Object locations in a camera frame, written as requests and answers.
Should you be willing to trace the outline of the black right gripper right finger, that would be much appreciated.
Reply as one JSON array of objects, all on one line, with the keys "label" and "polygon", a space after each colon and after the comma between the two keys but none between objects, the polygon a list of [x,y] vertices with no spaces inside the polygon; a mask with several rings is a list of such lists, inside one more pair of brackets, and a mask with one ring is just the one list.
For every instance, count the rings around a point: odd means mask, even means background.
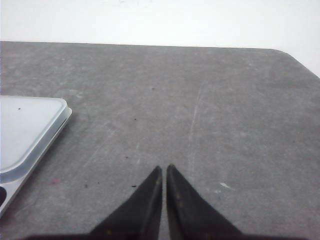
[{"label": "black right gripper right finger", "polygon": [[174,164],[166,170],[166,206],[172,240],[217,240],[244,236],[201,197]]}]

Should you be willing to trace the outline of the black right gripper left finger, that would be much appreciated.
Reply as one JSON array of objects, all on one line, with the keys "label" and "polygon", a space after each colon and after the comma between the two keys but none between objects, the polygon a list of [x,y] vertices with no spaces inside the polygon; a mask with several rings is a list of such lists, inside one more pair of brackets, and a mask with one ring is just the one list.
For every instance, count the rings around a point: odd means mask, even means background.
[{"label": "black right gripper left finger", "polygon": [[99,240],[157,240],[162,194],[162,169],[156,166],[134,193],[89,235]]}]

